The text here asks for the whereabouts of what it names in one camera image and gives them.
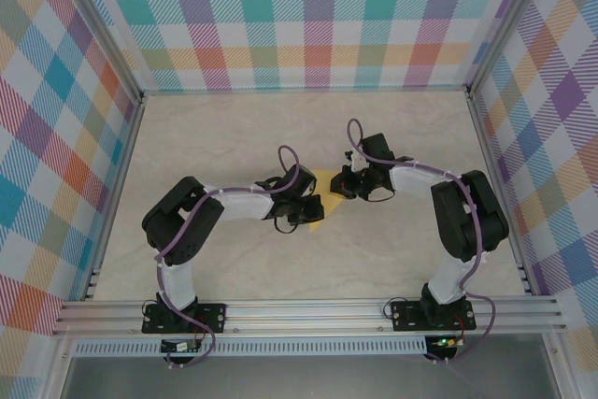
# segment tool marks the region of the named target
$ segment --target red wire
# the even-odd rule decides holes
[[[459,315],[455,315],[455,318],[461,325],[461,340],[463,341],[463,343],[465,343],[465,324],[463,323],[463,320]]]
[[[202,322],[203,324],[205,324],[205,318],[202,315],[199,316],[199,322]],[[197,346],[197,334],[198,333],[199,333],[199,327],[195,327],[195,335],[193,336],[193,343],[195,344],[195,346]],[[202,335],[202,339],[200,340],[200,343],[203,343],[205,338],[206,338],[206,330],[204,330],[204,334]]]

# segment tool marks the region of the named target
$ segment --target aluminum frame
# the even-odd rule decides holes
[[[523,270],[526,274],[533,273],[532,263],[530,262],[529,258],[525,254],[525,251],[523,250],[521,237],[516,232],[513,232],[513,230],[517,229],[515,226],[515,220],[512,214],[510,213],[508,202],[506,201],[505,185],[502,181],[502,177],[500,175],[500,170],[498,168],[496,160],[494,160],[494,158],[492,157],[492,152],[489,144],[490,140],[483,126],[483,121],[481,115],[479,114],[477,104],[470,93],[465,93],[465,100],[467,102],[467,107],[469,108],[469,113],[471,114],[471,120],[474,124],[474,128],[476,129],[477,140],[479,141],[479,146],[482,151],[484,163],[488,168],[488,175],[490,176],[491,185],[494,188],[494,192],[496,193],[498,203],[500,204],[501,209],[505,213],[506,221],[508,222],[509,229],[511,230],[511,232],[508,235],[508,240],[511,244],[511,249],[513,250],[513,255],[515,256],[515,261],[518,264],[522,265]],[[539,294],[539,287],[534,276],[527,276],[526,280],[529,283],[529,287],[532,291],[532,294]]]
[[[235,89],[235,90],[219,90],[219,91],[199,91],[199,90],[185,90],[185,91],[145,91],[147,97],[168,97],[181,95],[230,95],[230,94],[249,94],[249,93],[380,93],[380,92],[394,92],[394,93],[420,93],[420,92],[453,92],[463,91],[465,88],[459,84],[435,84],[431,86],[404,86],[393,88],[280,88],[280,89]]]
[[[508,10],[505,14],[503,22],[498,28],[498,33],[489,45],[486,53],[484,54],[482,61],[477,69],[476,74],[472,78],[470,88],[474,94],[480,88],[484,81],[490,75],[496,62],[503,49],[505,48],[506,42],[513,34],[513,31],[517,28],[520,23],[527,6],[530,5],[532,0],[512,0]]]
[[[492,333],[542,334],[566,330],[559,305],[551,296],[502,296],[496,303]],[[355,335],[445,335],[442,331],[397,333],[382,314],[387,299],[227,301],[227,337],[299,337]],[[54,328],[61,338],[155,338],[141,334],[142,301],[84,301],[64,303]],[[472,301],[477,329],[482,334],[490,321],[491,307]],[[168,335],[190,337],[189,335]]]
[[[482,61],[480,69],[474,77],[472,83],[474,92],[490,74],[498,54],[500,54],[508,37],[517,26],[529,1],[530,0],[514,0],[512,7],[507,12],[505,20],[501,25],[499,34],[493,40],[491,47]],[[90,29],[98,40],[100,46],[107,54],[108,60],[115,67],[115,70],[121,81],[123,81],[127,91],[138,103],[138,107],[135,109],[135,117],[132,122],[131,133],[122,157],[119,174],[117,175],[115,187],[108,202],[107,215],[102,228],[102,234],[100,235],[98,246],[94,254],[92,266],[87,274],[90,282],[84,284],[85,291],[81,293],[81,297],[85,297],[87,293],[93,295],[93,290],[87,292],[87,288],[90,284],[93,284],[93,276],[97,275],[105,255],[107,239],[116,215],[116,209],[126,178],[126,171],[131,160],[136,135],[139,130],[145,106],[142,104],[141,89],[137,85],[128,64],[123,60],[118,47],[114,43],[99,12],[95,8],[93,0],[75,0],[75,3],[78,9],[81,10],[82,16],[90,26]],[[446,86],[442,88],[444,88],[444,90],[459,89],[455,86]],[[168,95],[172,93],[152,92],[152,94]],[[483,128],[480,127],[475,103],[473,101],[468,103],[479,136],[482,153],[484,154],[487,167],[489,167],[489,171],[491,172],[492,184],[497,193],[502,195],[502,198],[499,198],[499,200],[504,207],[504,192],[498,182],[499,178],[496,177],[497,172],[492,174],[492,171],[495,170],[495,164],[492,161],[490,149],[488,148],[487,137],[483,134]],[[525,259],[524,252],[520,250],[520,242],[514,235],[511,239],[511,246],[518,262],[528,268],[529,263]],[[534,283],[534,279],[528,279],[532,291],[537,292],[537,285]],[[566,326],[556,299],[546,296],[499,297],[493,299],[497,303],[498,315],[492,333],[543,334],[548,349],[548,355],[552,362],[552,368],[563,397],[581,397],[575,387],[575,379],[568,363],[566,341],[563,340],[563,332],[565,332]],[[380,308],[385,302],[386,300],[382,299],[233,301],[228,303],[230,308],[228,309],[227,330],[223,337],[227,339],[247,338],[248,336],[263,338],[274,335],[276,338],[284,340],[293,335],[323,335],[331,338],[348,335],[397,336],[400,333],[394,333],[390,323],[380,314]],[[475,313],[478,317],[479,328],[472,333],[480,334],[488,324],[490,310],[488,305],[483,302],[474,301],[473,303]],[[60,397],[74,348],[80,338],[93,336],[106,339],[114,337],[135,338],[141,340],[145,338],[155,339],[156,335],[142,335],[137,331],[137,329],[140,328],[141,320],[141,302],[98,303],[88,301],[64,303],[64,309],[57,322],[55,337],[52,342],[50,357],[53,358],[53,364],[49,369],[50,375],[41,388],[41,396],[48,398]],[[433,335],[434,333],[409,334]]]

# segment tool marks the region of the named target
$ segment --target black mounting plate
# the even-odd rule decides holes
[[[476,317],[469,301],[465,301],[466,308],[455,313],[463,320],[464,330],[473,331],[476,329]],[[449,321],[431,326],[423,310],[420,301],[392,301],[391,302],[392,329],[395,332],[403,331],[461,331],[461,324],[458,320],[451,318]]]
[[[225,304],[192,303],[181,311],[208,326],[214,334],[224,332],[224,323],[226,322]],[[194,335],[195,331],[196,326],[179,317],[162,301],[158,304],[148,304],[145,307],[144,320],[141,326],[142,334]]]

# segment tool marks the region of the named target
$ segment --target marble surface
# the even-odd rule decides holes
[[[384,133],[397,156],[453,173],[485,168],[459,92],[150,97],[94,299],[154,296],[155,250],[141,220],[181,178],[223,187],[280,175],[283,143],[310,169],[339,170],[351,117],[365,135]],[[193,281],[200,298],[214,300],[419,296],[443,254],[432,203],[397,194],[381,204],[343,201],[313,232],[282,235],[271,221],[218,223],[194,259]],[[470,290],[523,294],[507,242]]]

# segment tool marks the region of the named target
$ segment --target colorful plaid pattern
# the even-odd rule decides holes
[[[122,38],[121,34],[119,33],[119,30],[118,30],[117,26],[115,25],[114,20],[112,19],[112,16],[108,12],[108,9],[106,7],[106,4],[104,3],[104,0],[93,0],[93,1],[95,3],[95,6],[97,7],[98,12],[100,13],[100,16],[104,20],[104,23],[105,23],[108,31],[112,35],[115,44],[120,49],[124,60],[129,65],[129,68],[131,69],[131,73],[133,74],[135,81],[137,82],[137,84],[139,86],[144,86],[144,80],[141,77],[141,74],[139,72],[139,69],[138,69],[136,63],[135,63],[135,60],[131,56],[131,52],[127,49],[127,47],[124,43],[124,39]]]
[[[0,0],[0,397],[32,397],[133,102],[71,0]]]
[[[162,91],[399,87],[462,84],[489,1],[116,0],[110,13]]]
[[[465,77],[465,83],[464,83],[465,86],[471,84],[471,81],[479,68],[479,64],[481,63],[481,61],[484,59],[484,56],[486,55],[486,50],[488,49],[488,46],[491,44],[492,40],[496,36],[496,33],[498,32],[498,30],[501,28],[501,25],[503,24],[503,19],[505,18],[505,14],[508,11],[509,7],[511,6],[512,1],[513,0],[503,0],[501,2],[501,6],[499,6],[498,9],[496,10],[496,14],[494,15],[494,18],[492,19],[491,25],[488,28],[486,35],[484,35],[484,40],[482,42],[482,45],[479,46],[479,49],[477,50],[476,58],[474,59],[474,62],[471,64],[471,67],[469,68],[469,71],[467,72],[467,76]]]
[[[598,397],[598,0],[533,0],[479,107],[541,293]]]

